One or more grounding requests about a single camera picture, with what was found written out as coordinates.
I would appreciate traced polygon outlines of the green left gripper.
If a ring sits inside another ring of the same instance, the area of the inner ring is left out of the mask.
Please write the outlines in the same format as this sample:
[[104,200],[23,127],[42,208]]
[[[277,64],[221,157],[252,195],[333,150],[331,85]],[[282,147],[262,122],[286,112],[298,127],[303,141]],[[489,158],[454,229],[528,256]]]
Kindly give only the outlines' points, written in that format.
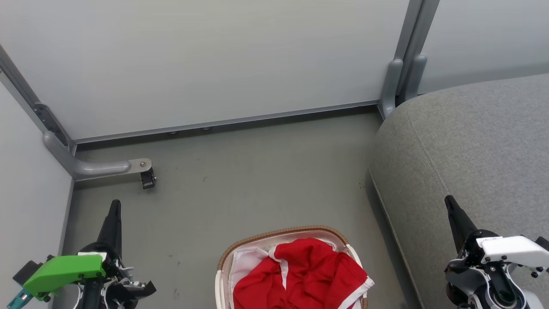
[[32,300],[48,303],[65,286],[78,289],[75,309],[134,309],[157,289],[152,282],[134,280],[121,259],[121,202],[112,200],[97,242],[76,255],[47,257],[44,263],[29,261],[22,268],[22,305]]

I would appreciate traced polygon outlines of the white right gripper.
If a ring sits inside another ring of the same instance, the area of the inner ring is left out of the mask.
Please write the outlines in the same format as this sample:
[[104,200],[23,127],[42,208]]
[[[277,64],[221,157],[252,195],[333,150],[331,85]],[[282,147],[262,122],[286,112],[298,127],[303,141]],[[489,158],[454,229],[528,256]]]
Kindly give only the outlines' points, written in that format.
[[453,242],[456,282],[509,280],[509,266],[522,265],[540,275],[548,270],[546,248],[525,236],[497,236],[479,231],[452,195],[444,198]]

